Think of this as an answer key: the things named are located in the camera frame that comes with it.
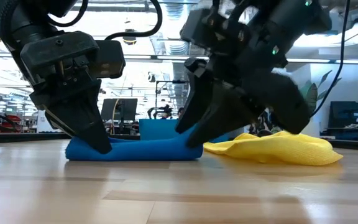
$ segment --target yellow cloth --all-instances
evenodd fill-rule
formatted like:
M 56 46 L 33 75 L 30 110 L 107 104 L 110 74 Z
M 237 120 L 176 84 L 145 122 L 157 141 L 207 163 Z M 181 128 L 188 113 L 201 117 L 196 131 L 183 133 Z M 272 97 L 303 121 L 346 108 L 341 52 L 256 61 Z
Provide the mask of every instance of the yellow cloth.
M 293 135 L 285 131 L 257 137 L 241 134 L 233 141 L 204 144 L 204 150 L 238 159 L 251 159 L 262 163 L 289 163 L 323 166 L 342 159 L 332 145 L 320 138 L 304 134 Z

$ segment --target blue towel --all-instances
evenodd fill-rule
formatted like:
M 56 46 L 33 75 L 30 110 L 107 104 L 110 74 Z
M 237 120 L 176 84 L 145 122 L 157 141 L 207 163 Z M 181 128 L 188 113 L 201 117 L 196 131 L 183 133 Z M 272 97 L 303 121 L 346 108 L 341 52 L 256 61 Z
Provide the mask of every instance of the blue towel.
M 66 148 L 71 161 L 189 161 L 200 158 L 203 146 L 185 146 L 191 130 L 171 139 L 128 141 L 110 139 L 112 151 L 102 155 L 79 138 L 73 138 Z

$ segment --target desk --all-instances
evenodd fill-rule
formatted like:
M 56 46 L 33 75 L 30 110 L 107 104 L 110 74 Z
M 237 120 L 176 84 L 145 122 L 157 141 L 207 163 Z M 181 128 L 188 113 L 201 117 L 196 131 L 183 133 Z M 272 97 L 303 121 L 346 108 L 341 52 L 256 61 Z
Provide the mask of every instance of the desk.
M 324 167 L 68 162 L 67 144 L 0 144 L 0 223 L 358 224 L 358 151 Z

